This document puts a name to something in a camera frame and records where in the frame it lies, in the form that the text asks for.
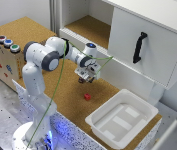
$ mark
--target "box handle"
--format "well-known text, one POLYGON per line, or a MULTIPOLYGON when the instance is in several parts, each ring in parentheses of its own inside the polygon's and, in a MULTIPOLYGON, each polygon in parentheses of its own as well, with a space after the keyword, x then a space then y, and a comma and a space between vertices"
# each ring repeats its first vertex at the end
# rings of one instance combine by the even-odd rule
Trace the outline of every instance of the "box handle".
POLYGON ((144 32, 141 32, 141 36, 139 37, 138 41, 137 41, 137 45, 135 48, 135 53, 134 53, 134 57, 133 57, 133 63, 136 64, 137 62, 139 62, 141 60, 141 57, 139 57, 139 53, 141 50, 141 46, 142 46, 142 40, 145 39, 148 35, 144 32))

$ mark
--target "brown box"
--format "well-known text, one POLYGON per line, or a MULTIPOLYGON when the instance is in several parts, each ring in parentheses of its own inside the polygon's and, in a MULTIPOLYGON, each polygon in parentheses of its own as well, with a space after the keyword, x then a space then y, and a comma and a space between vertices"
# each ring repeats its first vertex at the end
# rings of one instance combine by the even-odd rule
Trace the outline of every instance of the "brown box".
POLYGON ((13 40, 21 48, 21 52, 13 54, 10 49, 0 45, 0 79, 13 90, 15 81, 22 78, 22 68, 25 64, 23 49, 30 41, 38 43, 45 42, 49 37, 56 34, 28 17, 24 17, 13 22, 0 26, 0 35, 5 35, 7 39, 13 40))

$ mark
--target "white robotic arm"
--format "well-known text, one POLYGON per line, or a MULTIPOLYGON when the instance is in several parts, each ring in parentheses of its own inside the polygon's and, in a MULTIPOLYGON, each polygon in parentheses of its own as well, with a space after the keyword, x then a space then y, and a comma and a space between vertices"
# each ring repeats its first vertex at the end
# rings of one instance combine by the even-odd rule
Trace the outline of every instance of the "white robotic arm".
MULTIPOLYGON (((41 118, 43 117, 47 107, 50 104, 50 98, 44 94, 45 84, 42 76, 42 69, 46 71, 53 71, 58 67, 59 59, 64 57, 65 59, 70 59, 78 65, 75 70, 80 76, 79 82, 92 82, 94 79, 98 79, 100 76, 100 65, 92 57, 96 57, 97 49, 92 43, 88 43, 82 52, 72 47, 71 44, 66 39, 61 39, 58 37, 51 37, 46 41, 45 46, 38 44, 36 42, 29 42, 24 48, 24 58, 27 64, 23 67, 23 80, 26 86, 26 91, 24 96, 32 106, 36 109, 33 118, 33 124, 26 132, 24 141, 26 145, 30 142, 34 131, 36 130, 41 118)), ((37 130, 34 138, 31 141, 31 148, 39 148, 38 145, 48 137, 50 127, 50 116, 55 114, 57 106, 54 102, 51 103, 50 109, 48 110, 44 120, 42 121, 39 129, 37 130)), ((45 145, 47 149, 54 149, 54 145, 51 140, 51 144, 45 145)))

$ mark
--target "green cable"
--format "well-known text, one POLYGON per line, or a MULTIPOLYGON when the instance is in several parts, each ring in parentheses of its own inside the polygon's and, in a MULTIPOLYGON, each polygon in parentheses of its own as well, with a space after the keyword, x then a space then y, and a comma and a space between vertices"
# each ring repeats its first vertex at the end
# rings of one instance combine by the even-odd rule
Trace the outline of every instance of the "green cable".
POLYGON ((51 103, 52 103, 52 101, 53 101, 53 99, 54 99, 54 97, 55 97, 55 93, 57 92, 57 88, 58 88, 58 86, 59 86, 59 83, 60 83, 60 80, 61 80, 61 77, 62 77, 62 72, 63 72, 63 69, 64 69, 65 51, 66 51, 66 42, 65 42, 65 44, 64 44, 64 57, 63 57, 62 69, 61 69, 61 72, 60 72, 60 77, 59 77, 58 83, 57 83, 57 85, 56 85, 56 88, 55 88, 55 91, 54 91, 53 96, 52 96, 52 98, 51 98, 51 101, 50 101, 50 103, 49 103, 49 106, 48 106, 48 108, 46 109, 46 111, 45 111, 43 117, 41 118, 41 121, 39 122, 37 128, 35 129, 35 132, 33 133, 32 137, 31 137, 31 139, 30 139, 30 142, 28 143, 28 146, 27 146, 26 150, 27 150, 28 147, 30 146, 30 143, 32 142, 32 139, 33 139, 35 133, 37 132, 37 130, 38 130, 40 124, 42 123, 44 117, 46 116, 46 114, 47 114, 47 112, 48 112, 48 110, 49 110, 49 108, 50 108, 50 106, 51 106, 51 103))
MULTIPOLYGON (((74 46, 77 50, 79 50, 73 43, 71 43, 71 42, 69 42, 72 46, 74 46)), ((95 57, 91 57, 91 56, 89 56, 89 55, 87 55, 87 54, 85 54, 85 53, 83 53, 85 56, 87 56, 87 57, 90 57, 90 58, 92 58, 92 59, 97 59, 97 60, 105 60, 105 59, 108 59, 106 62, 105 62, 105 64, 103 65, 103 66, 101 66, 101 68, 97 71, 97 73, 96 73, 96 76, 98 75, 98 73, 101 71, 101 69, 103 69, 103 67, 110 61, 110 60, 112 60, 113 59, 113 56, 111 56, 111 57, 108 57, 108 58, 95 58, 95 57)))

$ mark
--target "white plastic container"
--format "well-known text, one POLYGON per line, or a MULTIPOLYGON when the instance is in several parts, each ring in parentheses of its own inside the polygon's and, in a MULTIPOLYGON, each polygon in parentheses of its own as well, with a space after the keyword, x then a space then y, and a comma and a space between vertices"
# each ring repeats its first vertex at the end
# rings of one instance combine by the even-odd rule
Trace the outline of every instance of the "white plastic container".
POLYGON ((124 89, 85 120, 110 147, 124 149, 157 113, 157 108, 124 89))

